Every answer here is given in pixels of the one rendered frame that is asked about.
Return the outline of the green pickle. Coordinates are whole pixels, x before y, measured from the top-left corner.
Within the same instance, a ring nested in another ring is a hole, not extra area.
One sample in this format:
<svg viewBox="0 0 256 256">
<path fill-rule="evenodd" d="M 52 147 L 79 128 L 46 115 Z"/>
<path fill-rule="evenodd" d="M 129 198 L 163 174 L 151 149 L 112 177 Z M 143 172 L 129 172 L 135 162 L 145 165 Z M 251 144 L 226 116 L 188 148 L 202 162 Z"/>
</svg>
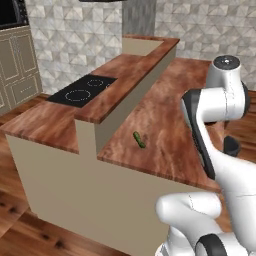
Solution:
<svg viewBox="0 0 256 256">
<path fill-rule="evenodd" d="M 133 132 L 133 137 L 136 140 L 137 144 L 139 145 L 140 148 L 145 148 L 146 145 L 145 143 L 141 140 L 141 137 L 137 131 Z"/>
</svg>

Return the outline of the black hob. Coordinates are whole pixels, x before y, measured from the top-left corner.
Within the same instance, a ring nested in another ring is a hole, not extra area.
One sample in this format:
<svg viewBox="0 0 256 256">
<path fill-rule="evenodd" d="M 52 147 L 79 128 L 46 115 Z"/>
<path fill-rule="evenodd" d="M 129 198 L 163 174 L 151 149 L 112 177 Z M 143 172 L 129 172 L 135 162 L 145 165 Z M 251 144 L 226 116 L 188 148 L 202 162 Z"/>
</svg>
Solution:
<svg viewBox="0 0 256 256">
<path fill-rule="evenodd" d="M 51 95 L 47 100 L 82 108 L 115 81 L 116 78 L 113 77 L 87 74 Z"/>
</svg>

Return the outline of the beige kitchen island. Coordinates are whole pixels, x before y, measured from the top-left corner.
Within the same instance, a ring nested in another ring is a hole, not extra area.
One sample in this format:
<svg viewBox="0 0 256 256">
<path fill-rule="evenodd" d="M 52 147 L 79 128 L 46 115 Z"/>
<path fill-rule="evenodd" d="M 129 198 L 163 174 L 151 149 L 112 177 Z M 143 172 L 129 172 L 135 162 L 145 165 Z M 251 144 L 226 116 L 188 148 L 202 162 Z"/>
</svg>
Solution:
<svg viewBox="0 0 256 256">
<path fill-rule="evenodd" d="M 116 81 L 87 105 L 44 101 L 2 130 L 40 219 L 131 256 L 153 256 L 167 232 L 156 200 L 219 189 L 180 110 L 182 94 L 204 85 L 209 64 L 177 58 L 175 38 L 123 40 L 127 53 L 95 71 Z"/>
</svg>

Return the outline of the beige cupboard run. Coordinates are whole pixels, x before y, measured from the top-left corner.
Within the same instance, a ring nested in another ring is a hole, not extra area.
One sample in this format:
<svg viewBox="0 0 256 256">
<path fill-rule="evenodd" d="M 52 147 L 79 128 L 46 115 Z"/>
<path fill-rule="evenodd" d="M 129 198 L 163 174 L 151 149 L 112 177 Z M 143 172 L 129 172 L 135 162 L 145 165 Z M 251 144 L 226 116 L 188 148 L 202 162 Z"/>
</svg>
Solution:
<svg viewBox="0 0 256 256">
<path fill-rule="evenodd" d="M 30 27 L 0 30 L 0 116 L 41 92 Z"/>
</svg>

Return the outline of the dark extractor hood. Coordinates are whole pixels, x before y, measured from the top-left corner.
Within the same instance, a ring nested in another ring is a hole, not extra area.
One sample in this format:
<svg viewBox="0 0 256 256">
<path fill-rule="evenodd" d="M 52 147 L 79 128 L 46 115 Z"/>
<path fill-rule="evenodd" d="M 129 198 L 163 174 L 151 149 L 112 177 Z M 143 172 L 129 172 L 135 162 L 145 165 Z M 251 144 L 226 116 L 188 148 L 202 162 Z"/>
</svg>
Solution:
<svg viewBox="0 0 256 256">
<path fill-rule="evenodd" d="M 110 2 L 124 2 L 127 0 L 79 0 L 80 2 L 99 2 L 99 3 L 110 3 Z"/>
</svg>

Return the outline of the black wall oven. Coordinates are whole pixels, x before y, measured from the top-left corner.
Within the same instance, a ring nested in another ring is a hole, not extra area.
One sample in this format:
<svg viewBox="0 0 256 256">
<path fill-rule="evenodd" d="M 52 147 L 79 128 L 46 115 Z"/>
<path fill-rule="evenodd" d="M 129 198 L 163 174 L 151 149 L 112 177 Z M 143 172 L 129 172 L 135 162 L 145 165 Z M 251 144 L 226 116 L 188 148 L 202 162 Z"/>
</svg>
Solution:
<svg viewBox="0 0 256 256">
<path fill-rule="evenodd" d="M 28 24 L 25 0 L 0 0 L 0 30 Z"/>
</svg>

